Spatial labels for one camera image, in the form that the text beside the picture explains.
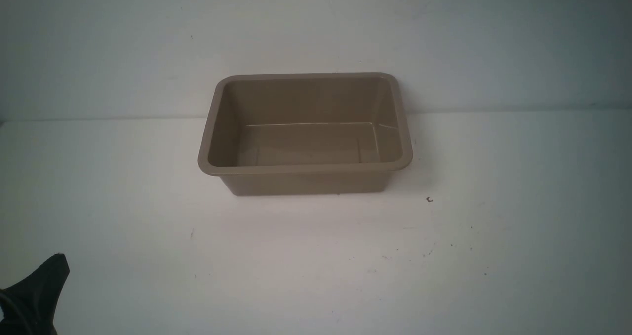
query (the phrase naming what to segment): white tabletop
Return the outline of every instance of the white tabletop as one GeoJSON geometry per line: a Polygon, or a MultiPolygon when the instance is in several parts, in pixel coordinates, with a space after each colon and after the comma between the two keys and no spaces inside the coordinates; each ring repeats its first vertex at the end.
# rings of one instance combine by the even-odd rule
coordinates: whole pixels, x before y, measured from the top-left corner
{"type": "Polygon", "coordinates": [[[411,115],[339,196],[231,195],[203,125],[5,124],[0,287],[65,253],[64,335],[632,331],[632,111],[411,115]]]}

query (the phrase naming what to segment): plastic tub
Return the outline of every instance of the plastic tub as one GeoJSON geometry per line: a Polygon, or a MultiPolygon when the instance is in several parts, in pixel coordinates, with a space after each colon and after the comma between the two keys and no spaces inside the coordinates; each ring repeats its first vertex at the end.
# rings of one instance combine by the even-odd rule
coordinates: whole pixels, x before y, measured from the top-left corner
{"type": "Polygon", "coordinates": [[[232,76],[215,89],[199,168],[235,195],[383,191],[413,158],[383,73],[232,76]]]}

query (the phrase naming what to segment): black object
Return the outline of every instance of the black object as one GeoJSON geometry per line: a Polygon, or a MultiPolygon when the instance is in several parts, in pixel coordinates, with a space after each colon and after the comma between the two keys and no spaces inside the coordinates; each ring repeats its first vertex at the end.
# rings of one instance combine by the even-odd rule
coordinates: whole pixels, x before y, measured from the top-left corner
{"type": "Polygon", "coordinates": [[[0,289],[0,335],[57,335],[52,318],[69,273],[66,256],[54,254],[29,277],[0,289]]]}

